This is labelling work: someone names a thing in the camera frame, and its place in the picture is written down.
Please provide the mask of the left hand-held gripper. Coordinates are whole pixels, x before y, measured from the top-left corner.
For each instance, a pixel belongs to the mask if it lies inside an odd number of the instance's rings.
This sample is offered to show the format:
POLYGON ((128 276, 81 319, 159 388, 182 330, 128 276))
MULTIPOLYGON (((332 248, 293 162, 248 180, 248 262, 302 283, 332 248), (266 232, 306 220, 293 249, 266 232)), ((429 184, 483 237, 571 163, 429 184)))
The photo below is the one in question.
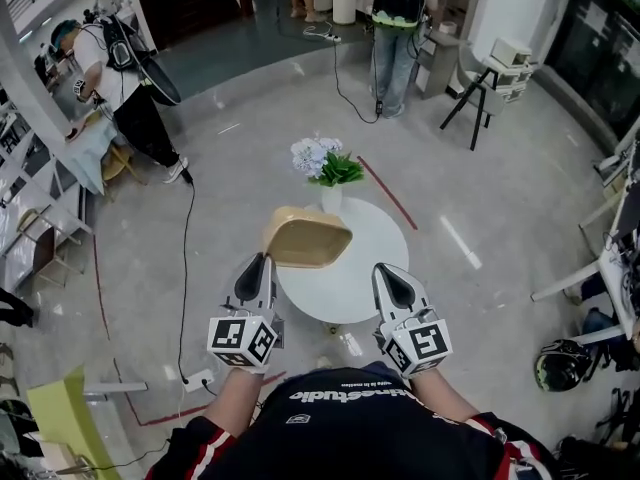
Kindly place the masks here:
POLYGON ((226 313, 209 321, 207 352, 230 367, 266 367, 273 349, 284 347, 284 320, 272 311, 275 298, 271 256, 251 255, 228 282, 226 313))

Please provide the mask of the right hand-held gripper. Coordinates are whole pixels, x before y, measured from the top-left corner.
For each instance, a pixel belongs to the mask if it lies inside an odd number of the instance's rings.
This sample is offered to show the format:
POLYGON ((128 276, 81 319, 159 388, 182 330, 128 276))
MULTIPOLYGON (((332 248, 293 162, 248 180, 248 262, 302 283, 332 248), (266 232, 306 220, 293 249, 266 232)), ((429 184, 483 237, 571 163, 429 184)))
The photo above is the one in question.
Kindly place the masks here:
POLYGON ((417 278, 395 265, 377 263, 372 285, 382 318, 373 336, 402 378, 411 379, 434 369, 452 354, 446 321, 430 307, 417 278))

